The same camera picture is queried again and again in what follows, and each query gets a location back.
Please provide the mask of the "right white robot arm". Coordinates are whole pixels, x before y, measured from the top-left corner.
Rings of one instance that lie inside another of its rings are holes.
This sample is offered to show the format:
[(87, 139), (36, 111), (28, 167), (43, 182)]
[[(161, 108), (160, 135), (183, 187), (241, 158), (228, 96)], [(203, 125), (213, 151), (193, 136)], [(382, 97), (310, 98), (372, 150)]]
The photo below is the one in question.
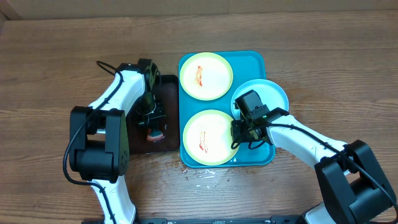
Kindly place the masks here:
[(231, 122), (232, 149), (241, 143), (265, 143), (289, 151), (314, 168), (323, 201), (293, 223), (374, 223), (397, 199), (373, 151), (363, 141), (350, 144), (328, 138), (276, 108)]

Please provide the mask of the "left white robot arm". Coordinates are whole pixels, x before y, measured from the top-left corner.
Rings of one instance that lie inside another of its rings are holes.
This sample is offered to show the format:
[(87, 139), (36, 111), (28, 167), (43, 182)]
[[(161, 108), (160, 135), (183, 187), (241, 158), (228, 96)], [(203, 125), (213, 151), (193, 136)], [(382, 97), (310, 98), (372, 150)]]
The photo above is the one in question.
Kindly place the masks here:
[(151, 59), (114, 67), (97, 65), (114, 76), (108, 89), (89, 106), (75, 106), (70, 114), (70, 140), (62, 169), (75, 185), (93, 188), (104, 212), (102, 223), (139, 223), (137, 210), (129, 198), (125, 173), (129, 165), (126, 116), (133, 106), (139, 115), (137, 125), (147, 132), (147, 140), (164, 138), (159, 121), (164, 107), (152, 92), (161, 82)]

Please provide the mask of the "yellow-green plate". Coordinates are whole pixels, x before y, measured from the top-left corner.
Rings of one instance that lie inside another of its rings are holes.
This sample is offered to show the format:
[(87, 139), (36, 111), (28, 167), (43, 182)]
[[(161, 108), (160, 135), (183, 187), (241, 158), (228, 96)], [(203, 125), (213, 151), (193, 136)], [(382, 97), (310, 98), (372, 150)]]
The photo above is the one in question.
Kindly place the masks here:
[(183, 90), (192, 98), (211, 101), (229, 91), (234, 74), (224, 57), (202, 52), (192, 55), (182, 64), (179, 79)]
[(205, 110), (192, 116), (183, 130), (183, 146), (197, 163), (218, 166), (230, 161), (238, 152), (232, 149), (233, 118), (219, 110)]

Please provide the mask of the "green and orange sponge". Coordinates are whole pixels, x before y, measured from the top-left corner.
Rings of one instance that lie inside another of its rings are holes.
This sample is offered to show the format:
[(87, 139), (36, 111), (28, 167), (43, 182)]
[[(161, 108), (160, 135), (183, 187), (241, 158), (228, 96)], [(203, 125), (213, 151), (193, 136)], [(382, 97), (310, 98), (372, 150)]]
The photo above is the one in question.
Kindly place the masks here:
[(155, 129), (148, 129), (147, 132), (147, 141), (148, 142), (156, 142), (156, 141), (160, 141), (161, 139), (164, 138), (164, 134), (161, 130), (155, 128)]

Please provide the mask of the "light blue plate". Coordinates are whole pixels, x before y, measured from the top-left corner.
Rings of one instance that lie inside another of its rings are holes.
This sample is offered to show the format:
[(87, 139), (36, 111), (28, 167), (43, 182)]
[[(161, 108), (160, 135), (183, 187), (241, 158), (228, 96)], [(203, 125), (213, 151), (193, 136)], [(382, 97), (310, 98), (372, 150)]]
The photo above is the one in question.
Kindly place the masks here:
[(270, 110), (275, 108), (282, 108), (286, 111), (289, 110), (289, 99), (285, 91), (278, 84), (270, 80), (255, 79), (243, 83), (234, 92), (231, 99), (231, 112), (234, 119), (240, 119), (241, 115), (240, 110), (235, 107), (235, 99), (247, 93), (249, 90), (257, 92), (262, 104), (267, 105)]

